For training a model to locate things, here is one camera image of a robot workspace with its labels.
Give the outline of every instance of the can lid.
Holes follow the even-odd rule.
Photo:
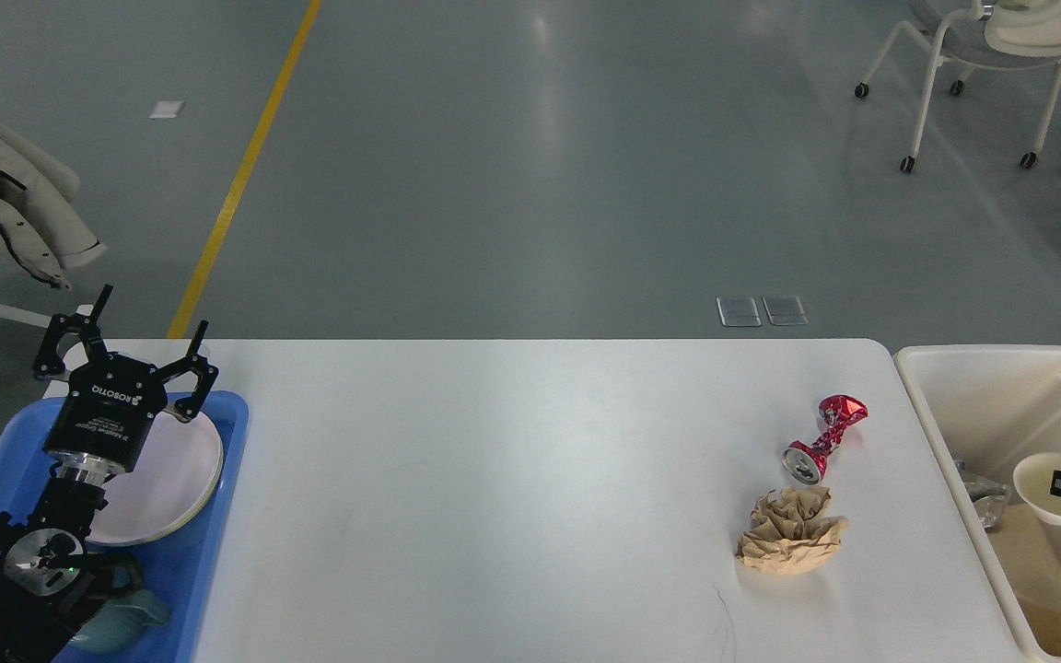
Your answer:
[[[793,478],[798,479],[801,484],[814,486],[820,483],[821,470],[817,466],[817,458],[808,456],[804,450],[797,449],[795,446],[784,450],[782,461],[784,469],[788,470],[788,474],[793,474]]]

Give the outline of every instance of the white table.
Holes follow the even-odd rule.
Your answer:
[[[195,662],[1021,659],[871,341],[206,344],[251,421]],[[825,477],[841,551],[743,568],[834,394],[870,408]]]

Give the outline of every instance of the blue tray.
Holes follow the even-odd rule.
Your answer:
[[[171,395],[171,402],[181,396]],[[0,511],[11,512],[15,521],[25,520],[47,483],[53,461],[42,452],[44,439],[63,404],[63,398],[29,404],[13,416],[0,437]],[[212,391],[203,412],[214,422],[224,444],[224,467],[214,493],[176,533],[125,548],[142,562],[146,588],[173,609],[170,622],[146,629],[125,651],[101,656],[67,646],[56,662],[188,663],[191,659],[248,426],[248,404],[231,391]]]

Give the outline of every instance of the white bowl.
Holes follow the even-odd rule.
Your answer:
[[[1061,525],[1061,496],[1050,494],[1054,471],[1061,470],[1061,453],[1024,457],[1014,466],[1014,488],[1044,523]]]
[[[158,413],[134,471],[105,484],[108,505],[93,519],[88,541],[143,544],[186,525],[214,491],[223,458],[220,432],[207,415],[180,423]]]

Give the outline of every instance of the chair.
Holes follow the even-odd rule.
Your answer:
[[[1061,87],[1061,0],[910,0],[910,8],[917,22],[901,21],[891,30],[875,64],[854,88],[854,97],[859,100],[870,93],[870,81],[901,34],[908,35],[930,54],[911,151],[900,162],[900,170],[915,169],[936,70],[951,60],[963,65],[947,89],[955,97],[964,91],[969,76],[977,68],[1019,71],[1056,65],[1034,145],[1020,163],[1022,168],[1031,168],[1043,152]]]

